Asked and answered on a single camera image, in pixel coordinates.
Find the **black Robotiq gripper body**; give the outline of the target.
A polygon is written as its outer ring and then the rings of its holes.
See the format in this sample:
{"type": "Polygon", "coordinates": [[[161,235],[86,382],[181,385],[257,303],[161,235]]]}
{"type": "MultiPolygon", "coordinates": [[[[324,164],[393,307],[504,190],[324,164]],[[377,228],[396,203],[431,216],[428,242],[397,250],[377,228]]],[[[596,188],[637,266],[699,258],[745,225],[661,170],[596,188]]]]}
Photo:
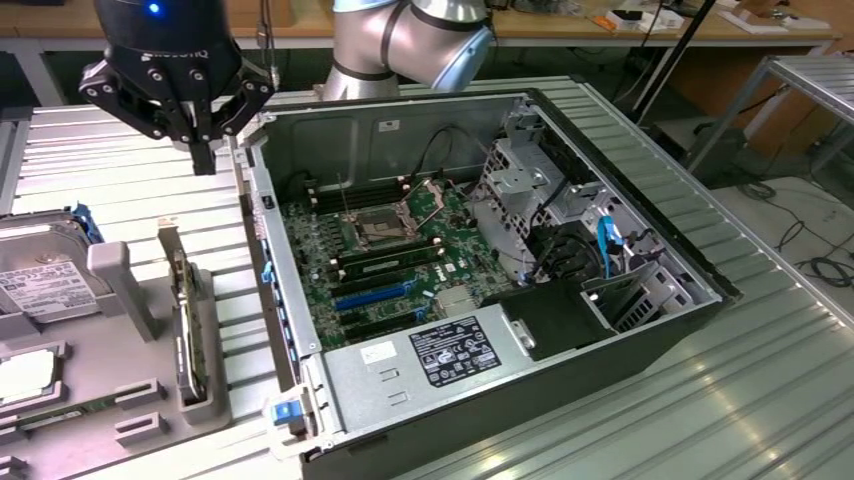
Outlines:
{"type": "Polygon", "coordinates": [[[221,1],[97,1],[106,63],[122,82],[160,100],[214,99],[241,67],[221,1]]]}

